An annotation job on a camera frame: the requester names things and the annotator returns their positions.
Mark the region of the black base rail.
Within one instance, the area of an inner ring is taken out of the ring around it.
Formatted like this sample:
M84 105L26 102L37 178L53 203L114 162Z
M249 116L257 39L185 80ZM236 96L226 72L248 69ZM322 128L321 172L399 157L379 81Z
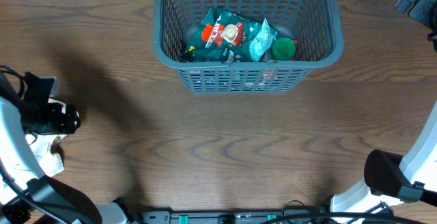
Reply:
M281 210L247 210L223 212L173 212L156 209L142 212L132 209L117 198L127 223L141 224L317 224L317 223L415 223L415 220L395 216L385 204L364 213L316 212L309 206L286 206Z

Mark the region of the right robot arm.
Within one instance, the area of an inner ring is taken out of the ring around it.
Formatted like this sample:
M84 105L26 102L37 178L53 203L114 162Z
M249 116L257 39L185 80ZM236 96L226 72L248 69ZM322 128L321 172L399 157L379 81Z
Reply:
M399 0L395 9L431 29L427 40L436 46L436 0ZM406 155L372 151L365 162L364 178L328 198L320 210L374 216L391 206L418 201L436 205L436 107Z

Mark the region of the spaghetti pack with orange ends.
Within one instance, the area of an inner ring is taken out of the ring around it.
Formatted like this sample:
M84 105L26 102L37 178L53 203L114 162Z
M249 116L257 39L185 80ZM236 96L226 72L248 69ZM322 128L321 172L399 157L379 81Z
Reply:
M290 57L290 61L294 61L295 57L296 57L296 51L297 51L297 40L292 40L292 45L291 45L291 57Z

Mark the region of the green lid jar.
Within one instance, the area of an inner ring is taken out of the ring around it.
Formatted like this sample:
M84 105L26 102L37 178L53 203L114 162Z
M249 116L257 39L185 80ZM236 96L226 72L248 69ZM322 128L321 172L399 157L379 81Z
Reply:
M279 38L272 45L272 55L276 60L289 61L291 57L292 39Z

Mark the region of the grey plastic basket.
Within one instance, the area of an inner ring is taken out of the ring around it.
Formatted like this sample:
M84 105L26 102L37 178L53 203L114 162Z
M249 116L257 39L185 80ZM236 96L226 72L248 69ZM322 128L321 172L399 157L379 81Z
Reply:
M258 62L188 62L188 42L211 8L222 8L259 22L267 21L281 37L296 41L288 61L266 53ZM195 93L286 92L312 70L342 55L337 0L154 0L152 48L157 59L174 69Z

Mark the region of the cream paper pouch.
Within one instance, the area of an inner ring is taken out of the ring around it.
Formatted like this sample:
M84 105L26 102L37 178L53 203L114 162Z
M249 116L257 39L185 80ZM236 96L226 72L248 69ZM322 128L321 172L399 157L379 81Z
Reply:
M68 135L60 132L30 132L25 135L36 160L46 175L55 176L64 170L57 146Z

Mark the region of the green Nescafe coffee bag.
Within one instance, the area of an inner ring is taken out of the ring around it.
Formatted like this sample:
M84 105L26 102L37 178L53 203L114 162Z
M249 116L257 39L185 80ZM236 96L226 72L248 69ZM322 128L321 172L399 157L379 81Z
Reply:
M188 41L181 58L186 62L254 62L249 44L261 25L251 18L212 7Z

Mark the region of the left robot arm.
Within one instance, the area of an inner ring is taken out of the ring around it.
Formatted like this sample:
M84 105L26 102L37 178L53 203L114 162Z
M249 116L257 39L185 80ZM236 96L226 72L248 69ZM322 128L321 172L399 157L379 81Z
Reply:
M55 77L1 67L1 180L14 193L1 205L1 222L25 223L38 210L41 223L140 223L122 199L97 206L40 166L26 136L71 135L81 125L73 104L53 100L56 84Z

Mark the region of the light teal snack packet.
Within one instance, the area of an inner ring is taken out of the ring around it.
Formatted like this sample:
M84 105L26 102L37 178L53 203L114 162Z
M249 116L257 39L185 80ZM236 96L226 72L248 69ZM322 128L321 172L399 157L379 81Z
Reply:
M278 31L271 27L265 18L257 35L250 41L249 54L251 59L258 62L278 37Z

